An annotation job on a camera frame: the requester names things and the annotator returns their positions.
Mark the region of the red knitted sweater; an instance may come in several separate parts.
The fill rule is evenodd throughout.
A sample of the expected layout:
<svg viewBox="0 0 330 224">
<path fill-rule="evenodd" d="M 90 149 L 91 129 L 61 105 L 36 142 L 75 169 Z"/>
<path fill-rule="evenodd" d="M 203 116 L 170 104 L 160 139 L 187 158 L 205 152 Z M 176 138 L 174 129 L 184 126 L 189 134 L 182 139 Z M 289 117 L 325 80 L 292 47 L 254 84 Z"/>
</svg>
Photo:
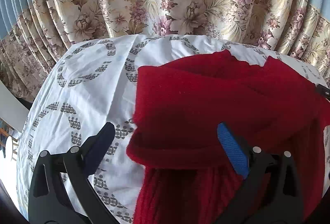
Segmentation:
<svg viewBox="0 0 330 224">
<path fill-rule="evenodd" d="M 135 223 L 301 223 L 322 200 L 329 100 L 280 60 L 142 66 L 133 120 Z"/>
</svg>

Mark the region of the floral and blue curtain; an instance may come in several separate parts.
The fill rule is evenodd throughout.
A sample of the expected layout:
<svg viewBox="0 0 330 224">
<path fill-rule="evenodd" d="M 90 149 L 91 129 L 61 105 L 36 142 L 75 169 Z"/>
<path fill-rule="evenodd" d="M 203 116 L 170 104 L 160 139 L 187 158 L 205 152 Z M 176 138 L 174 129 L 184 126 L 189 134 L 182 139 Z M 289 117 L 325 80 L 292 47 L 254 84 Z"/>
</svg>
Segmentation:
<svg viewBox="0 0 330 224">
<path fill-rule="evenodd" d="M 329 80 L 329 0 L 1 0 L 1 82 L 32 102 L 72 45 L 141 33 L 255 45 Z"/>
</svg>

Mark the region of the wooden chair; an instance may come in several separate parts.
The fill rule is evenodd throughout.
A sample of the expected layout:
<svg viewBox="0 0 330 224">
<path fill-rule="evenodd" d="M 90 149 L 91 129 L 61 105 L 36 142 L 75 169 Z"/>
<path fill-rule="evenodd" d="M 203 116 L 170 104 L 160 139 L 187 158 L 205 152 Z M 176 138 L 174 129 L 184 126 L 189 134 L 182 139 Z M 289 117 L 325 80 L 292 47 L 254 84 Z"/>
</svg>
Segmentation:
<svg viewBox="0 0 330 224">
<path fill-rule="evenodd" d="M 6 158 L 7 152 L 12 153 L 14 160 L 18 152 L 18 144 L 21 134 L 10 126 L 6 121 L 1 119 L 1 155 Z M 7 146 L 7 140 L 11 138 L 11 143 Z"/>
</svg>

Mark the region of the white furniture panel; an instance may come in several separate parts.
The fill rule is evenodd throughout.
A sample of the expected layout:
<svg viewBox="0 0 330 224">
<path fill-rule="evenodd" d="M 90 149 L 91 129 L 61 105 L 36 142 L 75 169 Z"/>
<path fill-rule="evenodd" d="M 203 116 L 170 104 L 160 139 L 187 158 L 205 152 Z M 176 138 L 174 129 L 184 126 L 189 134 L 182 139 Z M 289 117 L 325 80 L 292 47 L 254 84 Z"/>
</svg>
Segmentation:
<svg viewBox="0 0 330 224">
<path fill-rule="evenodd" d="M 0 81 L 0 117 L 18 132 L 22 132 L 28 109 Z"/>
</svg>

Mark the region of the white patterned bed sheet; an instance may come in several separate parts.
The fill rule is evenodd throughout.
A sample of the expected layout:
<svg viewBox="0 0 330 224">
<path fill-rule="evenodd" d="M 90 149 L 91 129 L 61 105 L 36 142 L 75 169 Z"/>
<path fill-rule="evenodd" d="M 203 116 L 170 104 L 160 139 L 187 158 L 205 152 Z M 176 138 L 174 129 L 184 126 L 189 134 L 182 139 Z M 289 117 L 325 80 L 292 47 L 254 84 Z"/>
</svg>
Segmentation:
<svg viewBox="0 0 330 224">
<path fill-rule="evenodd" d="M 40 152 L 52 154 L 81 146 L 106 122 L 115 126 L 115 138 L 95 175 L 94 190 L 120 223 L 133 220 L 144 168 L 126 155 L 135 130 L 137 68 L 159 66 L 195 54 L 228 50 L 240 61 L 263 65 L 277 58 L 316 84 L 324 84 L 310 64 L 274 51 L 207 36 L 130 35 L 74 44 L 56 63 L 28 114 L 17 160 L 17 200 L 28 216 L 34 167 Z"/>
</svg>

